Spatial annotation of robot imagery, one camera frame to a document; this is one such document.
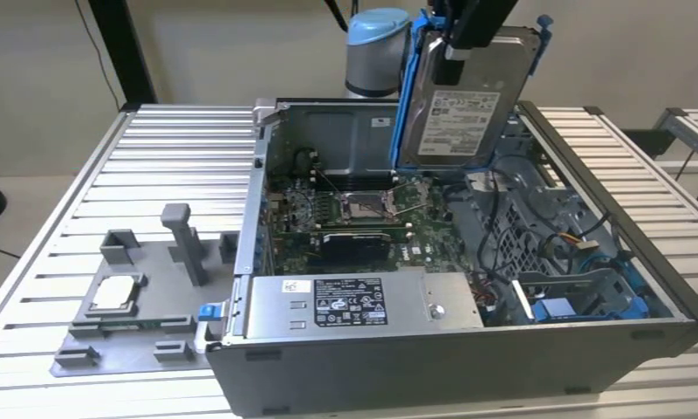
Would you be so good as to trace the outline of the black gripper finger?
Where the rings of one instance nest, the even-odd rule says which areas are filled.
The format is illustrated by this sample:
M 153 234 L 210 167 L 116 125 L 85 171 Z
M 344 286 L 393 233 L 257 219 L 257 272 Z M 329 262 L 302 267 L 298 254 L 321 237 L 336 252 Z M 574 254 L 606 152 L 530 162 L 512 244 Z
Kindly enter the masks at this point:
M 464 0 L 429 0 L 428 8 L 437 21 L 436 27 L 449 33 L 464 11 Z
M 490 44 L 517 2 L 517 0 L 464 1 L 464 11 L 454 21 L 452 31 L 442 32 L 444 51 L 433 67 L 436 85 L 458 84 L 472 50 Z

